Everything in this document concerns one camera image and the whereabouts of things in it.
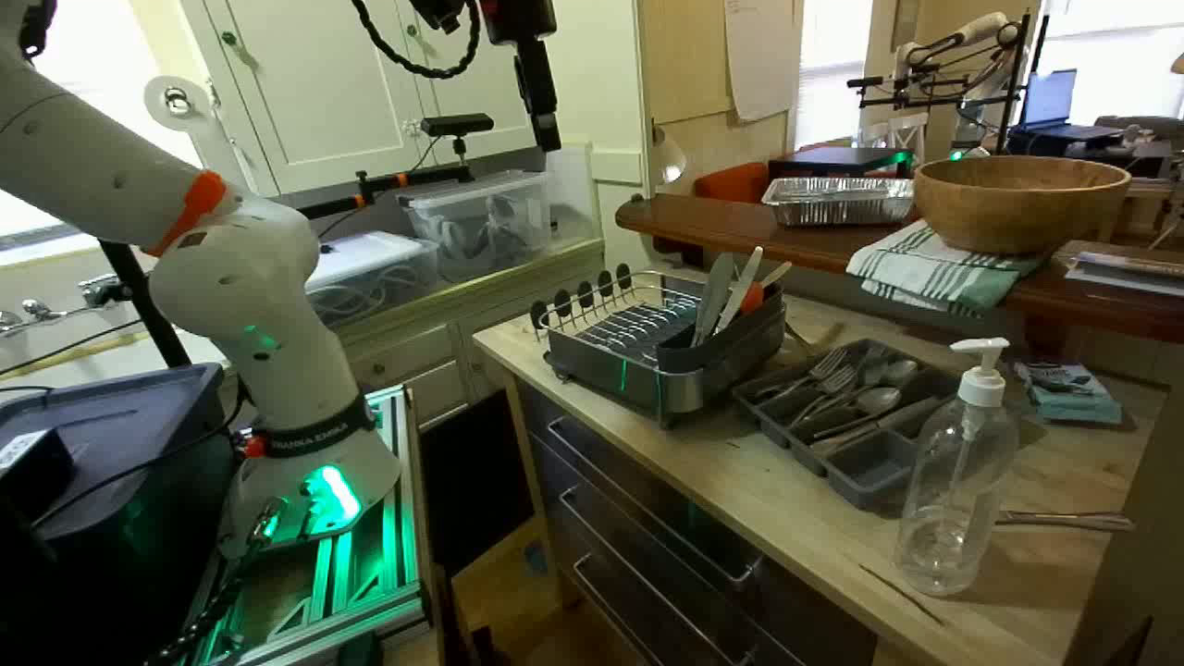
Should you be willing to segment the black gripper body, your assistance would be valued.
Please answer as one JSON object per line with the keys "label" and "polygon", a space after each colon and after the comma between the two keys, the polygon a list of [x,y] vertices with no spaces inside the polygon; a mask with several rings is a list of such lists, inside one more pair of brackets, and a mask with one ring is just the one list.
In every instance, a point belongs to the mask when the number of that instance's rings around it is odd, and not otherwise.
{"label": "black gripper body", "polygon": [[552,0],[478,0],[493,46],[537,39],[554,28]]}

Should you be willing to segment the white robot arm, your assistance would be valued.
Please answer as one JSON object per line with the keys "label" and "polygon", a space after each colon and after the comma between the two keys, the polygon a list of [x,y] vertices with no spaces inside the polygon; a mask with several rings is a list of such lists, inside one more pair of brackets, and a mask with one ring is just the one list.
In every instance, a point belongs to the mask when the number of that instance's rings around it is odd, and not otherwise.
{"label": "white robot arm", "polygon": [[155,259],[150,302],[207,337],[257,411],[219,551],[245,559],[351,529],[398,478],[339,337],[305,301],[309,221],[245,195],[107,118],[31,68],[56,0],[0,0],[0,190]]}

